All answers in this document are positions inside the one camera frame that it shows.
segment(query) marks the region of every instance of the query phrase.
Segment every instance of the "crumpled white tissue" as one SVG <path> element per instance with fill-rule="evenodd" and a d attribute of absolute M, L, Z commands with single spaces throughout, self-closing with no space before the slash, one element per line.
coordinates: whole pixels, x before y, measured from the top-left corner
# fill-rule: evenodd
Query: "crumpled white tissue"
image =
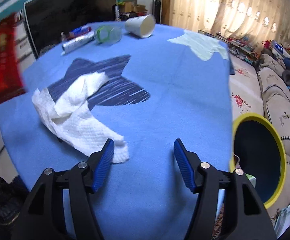
<path fill-rule="evenodd" d="M 48 89 L 35 90 L 32 102 L 40 120 L 58 138 L 87 156 L 100 151 L 106 140 L 115 144 L 113 163 L 128 160 L 124 137 L 99 122 L 89 111 L 87 98 L 108 81 L 105 72 L 82 75 L 54 103 Z"/>

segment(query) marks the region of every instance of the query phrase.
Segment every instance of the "curtain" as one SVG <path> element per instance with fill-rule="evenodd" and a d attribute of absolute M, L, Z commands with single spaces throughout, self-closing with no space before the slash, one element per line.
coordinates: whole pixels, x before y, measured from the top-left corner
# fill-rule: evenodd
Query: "curtain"
<path fill-rule="evenodd" d="M 290 43 L 290 0 L 171 0 L 170 24 L 224 37 Z"/>

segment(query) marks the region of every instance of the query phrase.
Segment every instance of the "crumpled silver tube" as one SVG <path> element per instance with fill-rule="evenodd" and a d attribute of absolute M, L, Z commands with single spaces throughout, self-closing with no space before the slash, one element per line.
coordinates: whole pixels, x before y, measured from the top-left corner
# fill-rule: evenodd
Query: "crumpled silver tube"
<path fill-rule="evenodd" d="M 94 31 L 90 31 L 82 36 L 66 41 L 62 44 L 64 53 L 69 53 L 94 39 Z"/>

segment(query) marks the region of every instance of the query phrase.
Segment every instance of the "black tv screen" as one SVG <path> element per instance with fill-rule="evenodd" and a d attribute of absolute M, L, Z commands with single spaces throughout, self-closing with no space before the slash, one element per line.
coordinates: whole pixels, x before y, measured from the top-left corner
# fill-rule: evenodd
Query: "black tv screen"
<path fill-rule="evenodd" d="M 116 0 L 29 0 L 24 4 L 29 36 L 36 54 L 60 42 L 86 23 L 113 21 Z"/>

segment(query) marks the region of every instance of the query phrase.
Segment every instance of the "paper cup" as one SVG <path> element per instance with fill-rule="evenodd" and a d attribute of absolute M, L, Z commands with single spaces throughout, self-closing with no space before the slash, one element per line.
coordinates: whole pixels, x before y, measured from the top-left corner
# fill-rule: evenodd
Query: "paper cup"
<path fill-rule="evenodd" d="M 141 38 L 152 35 L 156 21 L 153 15 L 144 15 L 130 18 L 125 22 L 125 29 Z"/>

